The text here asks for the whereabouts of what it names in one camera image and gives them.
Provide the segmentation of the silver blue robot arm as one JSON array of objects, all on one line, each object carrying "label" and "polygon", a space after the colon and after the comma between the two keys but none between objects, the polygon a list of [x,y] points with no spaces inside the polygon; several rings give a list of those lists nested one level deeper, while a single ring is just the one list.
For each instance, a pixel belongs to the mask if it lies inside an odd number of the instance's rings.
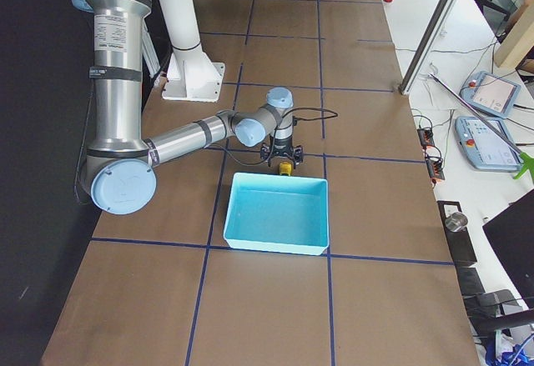
[{"label": "silver blue robot arm", "polygon": [[292,143],[293,97],[286,88],[268,91],[252,113],[224,110],[153,138],[141,136],[143,66],[154,58],[145,19],[159,3],[170,38],[164,98],[214,102],[224,65],[202,48],[193,0],[71,0],[93,15],[94,64],[89,77],[96,94],[96,136],[88,145],[80,183],[93,202],[123,215],[144,207],[157,186],[154,168],[229,137],[260,146],[260,158],[301,163]]}]

